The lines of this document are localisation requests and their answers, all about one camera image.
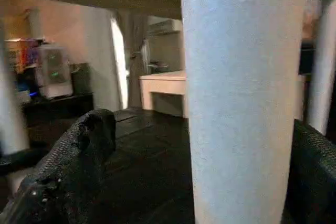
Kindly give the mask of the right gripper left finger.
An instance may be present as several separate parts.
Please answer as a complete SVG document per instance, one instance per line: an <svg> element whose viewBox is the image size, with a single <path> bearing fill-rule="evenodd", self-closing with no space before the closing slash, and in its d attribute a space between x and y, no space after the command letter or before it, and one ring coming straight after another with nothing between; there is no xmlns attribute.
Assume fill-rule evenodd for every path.
<svg viewBox="0 0 336 224"><path fill-rule="evenodd" d="M113 112L81 116L22 180L1 223L90 223L115 139Z"/></svg>

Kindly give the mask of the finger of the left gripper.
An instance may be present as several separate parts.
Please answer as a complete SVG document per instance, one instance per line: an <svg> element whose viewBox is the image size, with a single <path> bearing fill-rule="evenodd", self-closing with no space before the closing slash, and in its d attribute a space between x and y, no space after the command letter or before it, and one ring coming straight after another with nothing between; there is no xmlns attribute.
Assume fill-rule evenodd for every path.
<svg viewBox="0 0 336 224"><path fill-rule="evenodd" d="M1 176L34 167L48 153L48 148L27 148L9 154L1 153Z"/></svg>

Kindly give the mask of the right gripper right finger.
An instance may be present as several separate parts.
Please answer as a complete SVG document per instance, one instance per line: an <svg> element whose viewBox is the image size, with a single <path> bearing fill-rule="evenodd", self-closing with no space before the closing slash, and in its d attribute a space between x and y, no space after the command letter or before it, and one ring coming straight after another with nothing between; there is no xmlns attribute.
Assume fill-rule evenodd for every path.
<svg viewBox="0 0 336 224"><path fill-rule="evenodd" d="M294 121L285 209L295 223L335 223L335 144Z"/></svg>

